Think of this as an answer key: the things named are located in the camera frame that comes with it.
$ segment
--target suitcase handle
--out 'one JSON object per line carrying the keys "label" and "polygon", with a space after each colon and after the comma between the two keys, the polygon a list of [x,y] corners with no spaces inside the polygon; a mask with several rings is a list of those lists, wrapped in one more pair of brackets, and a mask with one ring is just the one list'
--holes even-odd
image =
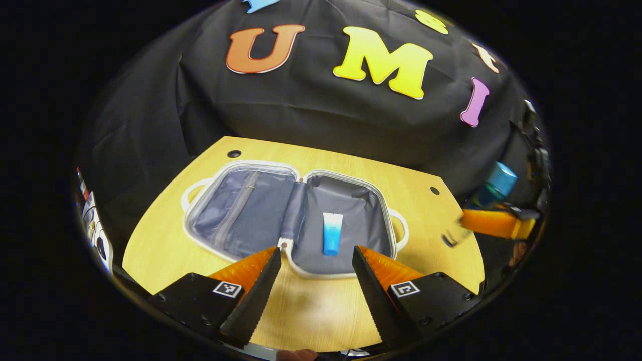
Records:
{"label": "suitcase handle", "polygon": [[200,181],[192,184],[191,186],[187,187],[187,189],[185,189],[185,192],[183,192],[183,195],[180,196],[180,207],[183,209],[183,212],[186,212],[187,209],[189,208],[189,201],[187,200],[187,196],[189,195],[189,192],[193,191],[196,187],[205,186],[211,180],[212,180],[211,178],[201,179]]}
{"label": "suitcase handle", "polygon": [[405,247],[408,244],[408,239],[410,237],[410,231],[408,230],[408,222],[406,222],[405,217],[402,216],[401,213],[395,211],[392,208],[388,208],[388,213],[390,213],[391,216],[399,219],[399,221],[401,221],[401,225],[403,226],[403,237],[401,238],[401,241],[397,242],[397,251],[401,251],[403,247]]}

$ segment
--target blue bottle cap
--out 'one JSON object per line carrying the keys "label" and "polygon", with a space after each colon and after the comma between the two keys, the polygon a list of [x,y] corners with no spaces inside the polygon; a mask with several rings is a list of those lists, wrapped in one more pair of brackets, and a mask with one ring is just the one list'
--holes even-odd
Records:
{"label": "blue bottle cap", "polygon": [[486,180],[486,183],[497,189],[504,197],[510,193],[515,182],[517,182],[517,175],[500,162],[495,162],[495,167],[493,167],[492,173]]}

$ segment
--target pink letter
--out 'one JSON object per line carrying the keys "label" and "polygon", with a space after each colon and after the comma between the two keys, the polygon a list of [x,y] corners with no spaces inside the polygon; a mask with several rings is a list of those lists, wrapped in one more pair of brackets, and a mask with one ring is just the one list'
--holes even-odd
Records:
{"label": "pink letter", "polygon": [[481,81],[473,78],[473,96],[471,102],[468,103],[468,108],[462,112],[461,119],[464,123],[476,128],[480,123],[480,113],[486,96],[490,91]]}

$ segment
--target blue bottle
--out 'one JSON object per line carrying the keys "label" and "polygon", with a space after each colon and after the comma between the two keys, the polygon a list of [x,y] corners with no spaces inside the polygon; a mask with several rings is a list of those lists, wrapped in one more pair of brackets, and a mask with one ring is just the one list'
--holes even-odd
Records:
{"label": "blue bottle", "polygon": [[495,162],[486,183],[466,202],[465,208],[492,209],[503,201],[517,182],[517,175],[507,166]]}

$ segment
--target orange letter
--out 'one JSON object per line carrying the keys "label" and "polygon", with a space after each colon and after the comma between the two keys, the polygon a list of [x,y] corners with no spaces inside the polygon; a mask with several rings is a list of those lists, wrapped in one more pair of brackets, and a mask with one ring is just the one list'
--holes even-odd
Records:
{"label": "orange letter", "polygon": [[237,31],[230,36],[232,44],[227,52],[227,67],[231,71],[241,74],[266,73],[274,70],[285,63],[290,56],[294,38],[305,29],[305,26],[296,24],[276,26],[272,29],[278,34],[272,54],[263,59],[251,58],[250,51],[252,51],[254,39],[265,30],[252,28]]}

